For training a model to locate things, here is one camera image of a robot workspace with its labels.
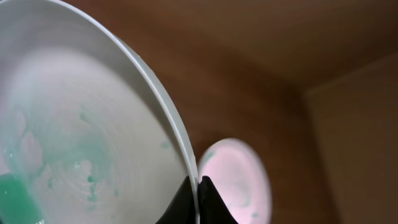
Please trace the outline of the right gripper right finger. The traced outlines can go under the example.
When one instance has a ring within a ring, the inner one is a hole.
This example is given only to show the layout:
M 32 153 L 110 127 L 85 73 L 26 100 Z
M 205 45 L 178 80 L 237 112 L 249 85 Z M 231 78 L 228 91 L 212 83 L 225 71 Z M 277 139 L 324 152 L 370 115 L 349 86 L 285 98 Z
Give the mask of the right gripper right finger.
M 208 176 L 198 186 L 200 224 L 238 224 Z

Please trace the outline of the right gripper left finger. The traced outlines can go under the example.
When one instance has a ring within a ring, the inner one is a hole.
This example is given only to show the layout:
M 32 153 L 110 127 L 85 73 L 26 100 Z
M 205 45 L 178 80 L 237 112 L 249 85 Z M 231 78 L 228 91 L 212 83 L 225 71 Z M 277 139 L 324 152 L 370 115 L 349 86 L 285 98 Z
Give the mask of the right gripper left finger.
M 196 211 L 189 176 L 184 178 L 171 203 L 156 224 L 196 224 Z

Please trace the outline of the white plate stained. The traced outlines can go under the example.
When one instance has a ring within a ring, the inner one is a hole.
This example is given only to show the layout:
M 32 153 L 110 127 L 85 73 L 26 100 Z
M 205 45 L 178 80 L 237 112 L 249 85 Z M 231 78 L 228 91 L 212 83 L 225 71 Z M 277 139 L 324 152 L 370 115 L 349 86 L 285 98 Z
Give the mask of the white plate stained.
M 41 223 L 156 223 L 195 156 L 155 73 L 121 39 L 63 1 L 1 2 L 1 175 Z
M 256 152 L 245 142 L 222 139 L 210 146 L 198 164 L 200 179 L 214 183 L 238 223 L 270 224 L 271 185 Z

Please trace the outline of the green yellow sponge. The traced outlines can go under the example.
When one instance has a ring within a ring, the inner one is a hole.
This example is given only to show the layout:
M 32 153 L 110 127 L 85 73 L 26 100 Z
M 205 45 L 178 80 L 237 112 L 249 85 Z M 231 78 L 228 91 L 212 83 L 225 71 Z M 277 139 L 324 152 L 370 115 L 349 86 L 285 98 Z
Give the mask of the green yellow sponge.
M 43 220 L 40 208 L 23 181 L 12 173 L 1 175 L 1 223 L 30 224 Z

